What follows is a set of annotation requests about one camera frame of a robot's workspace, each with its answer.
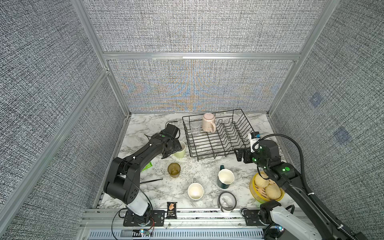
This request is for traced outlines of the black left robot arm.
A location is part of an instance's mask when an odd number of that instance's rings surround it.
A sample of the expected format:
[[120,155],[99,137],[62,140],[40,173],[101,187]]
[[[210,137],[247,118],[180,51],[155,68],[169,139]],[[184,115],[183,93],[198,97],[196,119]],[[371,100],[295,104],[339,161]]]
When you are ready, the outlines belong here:
[[162,159],[181,150],[180,132],[165,130],[152,135],[149,141],[133,154],[112,160],[104,184],[104,192],[122,201],[129,210],[140,217],[150,217],[152,203],[140,189],[140,176],[145,166],[156,156]]

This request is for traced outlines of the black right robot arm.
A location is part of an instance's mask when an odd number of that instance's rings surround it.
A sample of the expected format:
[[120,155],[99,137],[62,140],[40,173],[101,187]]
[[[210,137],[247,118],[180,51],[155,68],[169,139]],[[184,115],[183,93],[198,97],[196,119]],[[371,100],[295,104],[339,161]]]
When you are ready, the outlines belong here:
[[345,226],[315,195],[307,184],[304,155],[300,145],[291,137],[299,151],[300,170],[281,160],[279,146],[270,135],[261,137],[258,132],[249,133],[250,147],[236,149],[236,154],[243,154],[240,161],[254,163],[257,170],[263,170],[267,180],[275,182],[279,190],[287,193],[311,221],[307,224],[294,216],[276,200],[261,204],[259,220],[265,225],[279,225],[299,240],[365,240],[361,233],[354,233]]

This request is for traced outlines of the clear glass tumbler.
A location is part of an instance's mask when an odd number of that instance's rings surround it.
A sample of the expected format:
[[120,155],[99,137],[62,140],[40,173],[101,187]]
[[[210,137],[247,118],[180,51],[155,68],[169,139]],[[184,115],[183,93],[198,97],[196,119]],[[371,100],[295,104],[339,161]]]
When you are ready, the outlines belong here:
[[201,131],[201,122],[200,121],[193,121],[190,123],[190,127],[191,127],[191,133],[193,135],[198,135]]

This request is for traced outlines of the pink iridescent mug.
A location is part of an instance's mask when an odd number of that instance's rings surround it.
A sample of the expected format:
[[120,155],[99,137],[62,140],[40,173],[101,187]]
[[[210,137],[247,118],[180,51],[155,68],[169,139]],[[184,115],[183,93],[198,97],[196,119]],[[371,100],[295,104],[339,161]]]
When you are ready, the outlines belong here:
[[212,133],[212,134],[217,131],[214,114],[206,113],[203,115],[202,129],[204,132]]

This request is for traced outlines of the amber glass cup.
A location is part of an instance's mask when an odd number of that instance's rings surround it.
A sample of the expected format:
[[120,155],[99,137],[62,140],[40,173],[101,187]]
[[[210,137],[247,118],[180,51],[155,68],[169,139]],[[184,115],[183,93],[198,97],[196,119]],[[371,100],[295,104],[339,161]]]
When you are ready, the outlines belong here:
[[180,175],[181,166],[178,163],[171,163],[168,166],[168,173],[172,178],[177,178]]

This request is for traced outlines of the light green mug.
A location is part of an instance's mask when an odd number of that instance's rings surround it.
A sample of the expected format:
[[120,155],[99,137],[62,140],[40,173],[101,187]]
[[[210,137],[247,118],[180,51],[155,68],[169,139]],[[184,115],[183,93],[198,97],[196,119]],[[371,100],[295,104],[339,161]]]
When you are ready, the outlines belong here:
[[180,141],[180,144],[181,144],[181,149],[178,152],[173,154],[173,156],[178,159],[182,159],[186,155],[186,144],[183,141]]

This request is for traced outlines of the black wire dish rack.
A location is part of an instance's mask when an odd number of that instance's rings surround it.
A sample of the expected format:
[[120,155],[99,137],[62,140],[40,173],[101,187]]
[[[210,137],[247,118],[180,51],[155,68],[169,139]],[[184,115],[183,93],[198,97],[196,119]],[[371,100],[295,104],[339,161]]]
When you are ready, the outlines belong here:
[[234,149],[250,148],[249,133],[254,129],[241,109],[213,113],[217,131],[215,133],[201,131],[198,135],[191,133],[190,123],[200,121],[202,125],[203,114],[183,116],[183,125],[186,134],[186,143],[189,155],[197,160],[217,158],[235,154]]

